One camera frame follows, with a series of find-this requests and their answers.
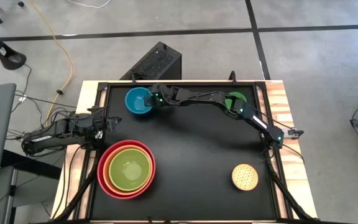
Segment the blue bowl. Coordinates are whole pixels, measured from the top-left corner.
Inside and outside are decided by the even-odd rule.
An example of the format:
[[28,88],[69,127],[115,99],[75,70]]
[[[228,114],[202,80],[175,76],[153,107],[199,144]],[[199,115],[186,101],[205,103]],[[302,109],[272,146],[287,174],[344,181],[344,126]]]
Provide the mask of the blue bowl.
[[133,88],[125,96],[125,105],[134,114],[145,114],[152,109],[151,106],[144,105],[145,97],[151,95],[151,92],[146,88]]

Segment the black table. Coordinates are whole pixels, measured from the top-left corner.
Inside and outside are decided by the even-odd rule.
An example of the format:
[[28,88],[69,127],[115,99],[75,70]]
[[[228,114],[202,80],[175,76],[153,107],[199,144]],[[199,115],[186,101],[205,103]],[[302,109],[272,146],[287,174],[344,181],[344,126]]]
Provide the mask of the black table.
[[[231,83],[176,83],[198,92],[238,91],[259,107],[255,86]],[[210,105],[163,108],[134,116],[124,103],[131,84],[109,86],[108,116],[122,117],[116,132],[107,133],[105,148],[123,139],[146,144],[156,160],[150,188],[134,200],[111,198],[95,182],[91,220],[274,220],[274,188],[260,158],[260,134],[245,121],[236,121]],[[242,192],[231,182],[238,164],[258,172],[254,190]]]

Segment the red bowl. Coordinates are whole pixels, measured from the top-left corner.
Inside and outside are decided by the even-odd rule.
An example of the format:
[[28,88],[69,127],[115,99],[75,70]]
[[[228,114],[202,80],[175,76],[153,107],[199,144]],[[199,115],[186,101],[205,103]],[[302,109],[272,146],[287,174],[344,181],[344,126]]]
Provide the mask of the red bowl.
[[[107,157],[115,149],[117,149],[117,148],[119,148],[121,146],[125,146],[125,145],[135,145],[135,146],[139,146],[139,147],[143,148],[147,152],[147,154],[151,157],[152,164],[153,164],[152,176],[150,178],[150,181],[146,183],[146,186],[140,192],[137,192],[137,193],[135,193],[133,195],[119,195],[117,193],[114,193],[112,190],[109,189],[109,187],[106,185],[106,183],[105,183],[105,181],[103,179],[103,165],[106,162]],[[153,155],[152,151],[145,144],[143,144],[143,143],[141,143],[139,141],[136,141],[136,140],[124,140],[124,141],[119,141],[119,142],[113,144],[112,146],[110,146],[106,150],[106,152],[104,152],[104,154],[100,158],[100,161],[99,161],[99,164],[98,164],[98,182],[99,182],[99,185],[101,186],[101,188],[103,189],[103,191],[106,194],[108,194],[108,195],[110,195],[110,196],[112,196],[114,198],[118,198],[118,199],[131,199],[131,198],[139,196],[153,182],[154,175],[155,175],[155,158],[154,158],[154,155]]]

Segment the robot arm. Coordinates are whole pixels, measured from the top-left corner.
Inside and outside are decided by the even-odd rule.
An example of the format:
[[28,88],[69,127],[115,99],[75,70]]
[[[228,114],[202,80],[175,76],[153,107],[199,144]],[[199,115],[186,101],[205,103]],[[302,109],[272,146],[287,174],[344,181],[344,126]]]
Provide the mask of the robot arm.
[[25,133],[22,140],[23,151],[34,156],[44,149],[60,149],[86,142],[90,143],[87,147],[94,149],[103,131],[114,131],[121,118],[102,116],[100,108],[89,110],[93,114],[74,114],[54,121],[47,128]]
[[[211,93],[197,93],[176,86],[167,87],[163,84],[154,84],[149,88],[151,95],[146,98],[146,105],[153,107],[162,106],[188,106],[192,104],[214,105],[220,108],[226,115],[233,119],[244,120],[256,130],[260,131],[269,147],[281,149],[283,146],[284,132],[276,127],[271,126],[256,114],[257,111],[247,105],[247,103],[235,96],[221,91]],[[231,107],[226,107],[225,100],[232,100]]]

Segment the yellow cable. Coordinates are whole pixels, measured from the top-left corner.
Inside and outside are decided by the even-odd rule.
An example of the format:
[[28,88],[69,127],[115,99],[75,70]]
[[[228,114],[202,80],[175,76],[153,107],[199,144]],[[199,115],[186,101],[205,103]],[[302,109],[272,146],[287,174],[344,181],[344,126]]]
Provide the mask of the yellow cable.
[[[73,78],[73,62],[71,61],[71,58],[69,56],[69,54],[67,53],[67,51],[64,49],[63,46],[61,46],[59,44],[59,42],[57,41],[56,37],[55,37],[55,33],[53,32],[52,28],[50,27],[49,23],[47,22],[47,20],[45,19],[44,15],[37,9],[37,7],[34,5],[34,3],[32,2],[32,0],[29,0],[30,5],[34,8],[35,11],[38,12],[38,15],[40,15],[41,19],[44,21],[45,25],[47,25],[47,27],[49,28],[50,33],[52,34],[52,37],[55,41],[55,43],[64,51],[64,53],[67,56],[67,59],[70,63],[70,77],[68,77],[68,80],[66,81],[66,83],[60,88],[61,91],[63,91],[63,89],[68,85],[68,83],[71,81],[71,79]],[[59,97],[59,94],[56,94],[55,99],[53,100],[53,102],[56,102],[57,98]],[[52,112],[54,104],[52,104],[49,108],[49,112],[47,115],[47,126],[49,126],[49,117],[50,117],[50,113]]]

